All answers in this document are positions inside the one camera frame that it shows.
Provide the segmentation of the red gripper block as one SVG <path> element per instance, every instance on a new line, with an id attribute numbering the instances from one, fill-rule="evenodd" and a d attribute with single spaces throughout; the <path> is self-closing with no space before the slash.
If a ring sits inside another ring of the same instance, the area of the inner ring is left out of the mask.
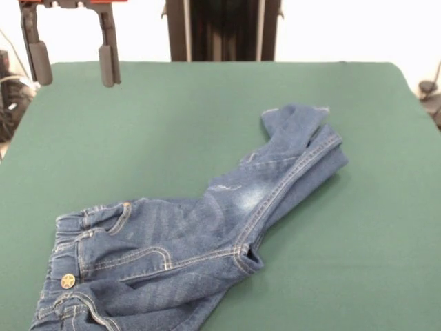
<path id="1" fill-rule="evenodd" d="M 95 11 L 99 18 L 103 44 L 99 48 L 101 80 L 104 86 L 121 83 L 119 56 L 116 40 L 116 27 L 113 16 L 113 0 L 35 0 L 19 1 L 21 11 L 21 28 L 28 55 L 33 81 L 40 85 L 52 83 L 52 69 L 46 44 L 40 40 L 37 26 L 37 6 L 47 8 L 78 8 L 84 6 Z"/>

